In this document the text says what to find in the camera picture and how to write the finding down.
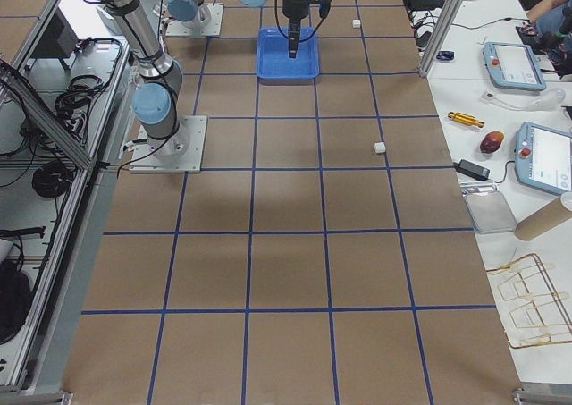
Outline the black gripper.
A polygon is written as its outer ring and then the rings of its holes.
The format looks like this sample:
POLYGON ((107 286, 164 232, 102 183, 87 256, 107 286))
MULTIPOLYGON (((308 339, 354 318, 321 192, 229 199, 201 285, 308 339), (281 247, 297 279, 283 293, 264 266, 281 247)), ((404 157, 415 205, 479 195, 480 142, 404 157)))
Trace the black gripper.
POLYGON ((299 50, 300 20, 309 15, 311 4, 317 4, 319 16, 326 19, 331 9, 332 0, 282 0, 282 13, 289 19, 288 23, 288 55, 290 59, 297 57, 299 50))

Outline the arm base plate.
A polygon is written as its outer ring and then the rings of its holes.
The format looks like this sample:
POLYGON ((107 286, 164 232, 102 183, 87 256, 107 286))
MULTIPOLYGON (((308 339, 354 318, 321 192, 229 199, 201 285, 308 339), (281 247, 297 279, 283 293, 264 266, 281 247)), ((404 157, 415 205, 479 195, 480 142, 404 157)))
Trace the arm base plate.
POLYGON ((148 139, 143 126, 139 138, 145 142, 135 146, 130 163, 131 173, 199 173, 206 139, 206 115, 179 116, 179 129, 162 146, 162 141, 148 139))
POLYGON ((170 14, 165 32, 168 38, 202 38, 220 35, 223 4, 170 0, 167 11, 170 14))

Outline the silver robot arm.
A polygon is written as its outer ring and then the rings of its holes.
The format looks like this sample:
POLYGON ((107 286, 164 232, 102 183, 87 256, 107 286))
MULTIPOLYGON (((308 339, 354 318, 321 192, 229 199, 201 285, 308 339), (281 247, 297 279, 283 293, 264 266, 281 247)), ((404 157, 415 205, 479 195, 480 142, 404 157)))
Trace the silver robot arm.
POLYGON ((204 26, 212 20, 205 0, 168 0, 169 14, 184 26, 204 26))
MULTIPOLYGON (((143 79, 135 92, 132 108, 146 134, 153 156, 171 156, 187 148, 181 128, 177 100, 182 70, 169 56, 151 27, 141 0, 93 0, 114 17, 138 61, 143 79)), ((261 7, 267 0, 239 0, 247 7, 261 7)))

